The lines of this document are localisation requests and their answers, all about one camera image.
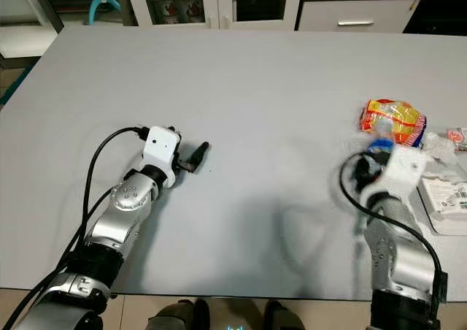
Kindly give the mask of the clear water bottle blue label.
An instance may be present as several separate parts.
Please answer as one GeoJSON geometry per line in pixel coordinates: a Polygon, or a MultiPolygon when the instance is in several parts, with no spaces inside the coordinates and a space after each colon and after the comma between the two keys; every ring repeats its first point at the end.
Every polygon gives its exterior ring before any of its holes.
{"type": "Polygon", "coordinates": [[[371,124],[374,139],[367,147],[368,153],[391,153],[394,147],[394,122],[390,118],[377,118],[371,124]]]}

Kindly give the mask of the white barcode paper packet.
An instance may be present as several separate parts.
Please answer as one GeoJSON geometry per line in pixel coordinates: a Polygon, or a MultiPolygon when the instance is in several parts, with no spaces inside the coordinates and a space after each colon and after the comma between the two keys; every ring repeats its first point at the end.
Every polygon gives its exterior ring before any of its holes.
{"type": "Polygon", "coordinates": [[[435,233],[467,236],[467,181],[451,183],[440,177],[423,177],[418,193],[435,233]]]}

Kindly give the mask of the orange yellow snack bag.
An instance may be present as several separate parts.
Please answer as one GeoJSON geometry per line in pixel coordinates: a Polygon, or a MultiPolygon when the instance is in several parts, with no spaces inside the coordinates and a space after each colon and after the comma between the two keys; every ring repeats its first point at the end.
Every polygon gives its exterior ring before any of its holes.
{"type": "Polygon", "coordinates": [[[371,99],[360,114],[359,127],[373,134],[371,124],[377,118],[390,118],[394,122],[394,143],[408,147],[419,147],[425,132],[427,117],[406,101],[371,99]]]}

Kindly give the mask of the crumpled clear plastic wrapper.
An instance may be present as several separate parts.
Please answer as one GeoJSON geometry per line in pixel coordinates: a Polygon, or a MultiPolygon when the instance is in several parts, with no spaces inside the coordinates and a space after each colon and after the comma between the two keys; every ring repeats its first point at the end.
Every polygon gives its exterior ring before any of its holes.
{"type": "Polygon", "coordinates": [[[431,158],[426,169],[427,176],[440,177],[453,183],[467,181],[467,170],[458,162],[452,141],[440,134],[429,132],[424,136],[422,149],[431,158]]]}

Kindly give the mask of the crumpled red white wrapper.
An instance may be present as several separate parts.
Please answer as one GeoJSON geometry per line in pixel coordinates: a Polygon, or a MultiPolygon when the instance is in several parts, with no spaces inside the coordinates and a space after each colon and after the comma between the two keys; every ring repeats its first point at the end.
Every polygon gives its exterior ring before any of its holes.
{"type": "Polygon", "coordinates": [[[457,152],[467,153],[467,127],[448,128],[446,138],[457,152]]]}

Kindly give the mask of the white glass door cabinet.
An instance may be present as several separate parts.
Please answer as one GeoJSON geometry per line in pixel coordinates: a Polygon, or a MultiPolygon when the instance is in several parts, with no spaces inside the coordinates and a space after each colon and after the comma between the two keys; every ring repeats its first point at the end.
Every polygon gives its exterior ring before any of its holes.
{"type": "Polygon", "coordinates": [[[301,0],[129,0],[138,26],[291,31],[301,0]]]}

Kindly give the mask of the robot left leg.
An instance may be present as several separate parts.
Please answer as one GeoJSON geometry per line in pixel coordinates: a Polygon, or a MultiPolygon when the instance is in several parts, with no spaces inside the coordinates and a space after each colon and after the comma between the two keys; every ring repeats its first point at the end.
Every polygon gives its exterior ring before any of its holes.
{"type": "Polygon", "coordinates": [[[207,301],[183,299],[168,304],[147,321],[144,330],[210,330],[207,301]]]}

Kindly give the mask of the robot leg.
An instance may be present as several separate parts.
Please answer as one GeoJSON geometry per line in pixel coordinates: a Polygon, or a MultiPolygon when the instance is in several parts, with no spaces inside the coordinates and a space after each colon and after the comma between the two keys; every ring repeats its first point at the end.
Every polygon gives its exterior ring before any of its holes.
{"type": "Polygon", "coordinates": [[[306,330],[306,327],[296,313],[270,299],[264,307],[261,330],[306,330]]]}
{"type": "Polygon", "coordinates": [[[147,321],[144,330],[210,330],[207,301],[183,299],[168,304],[147,321]]]}

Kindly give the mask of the white low shelf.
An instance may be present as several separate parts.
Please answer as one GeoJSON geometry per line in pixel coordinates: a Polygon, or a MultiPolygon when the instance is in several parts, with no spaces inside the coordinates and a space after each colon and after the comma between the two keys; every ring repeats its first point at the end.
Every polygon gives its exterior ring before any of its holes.
{"type": "Polygon", "coordinates": [[[49,26],[1,26],[0,56],[32,58],[46,52],[58,33],[49,26]]]}

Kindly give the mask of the robot right leg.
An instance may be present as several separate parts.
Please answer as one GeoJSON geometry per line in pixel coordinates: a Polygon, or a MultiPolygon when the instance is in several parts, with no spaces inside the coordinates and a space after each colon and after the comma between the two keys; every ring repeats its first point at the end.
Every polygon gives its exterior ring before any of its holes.
{"type": "Polygon", "coordinates": [[[306,330],[306,327],[296,313],[270,299],[264,307],[261,330],[306,330]]]}

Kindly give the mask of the teal plastic hook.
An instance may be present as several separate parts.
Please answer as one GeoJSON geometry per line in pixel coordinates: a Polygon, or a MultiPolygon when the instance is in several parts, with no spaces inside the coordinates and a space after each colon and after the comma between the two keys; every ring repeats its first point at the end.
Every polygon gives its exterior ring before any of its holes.
{"type": "Polygon", "coordinates": [[[104,4],[110,5],[113,9],[116,9],[117,12],[121,11],[121,5],[117,0],[91,0],[88,12],[88,26],[93,26],[96,22],[98,7],[104,4]]]}

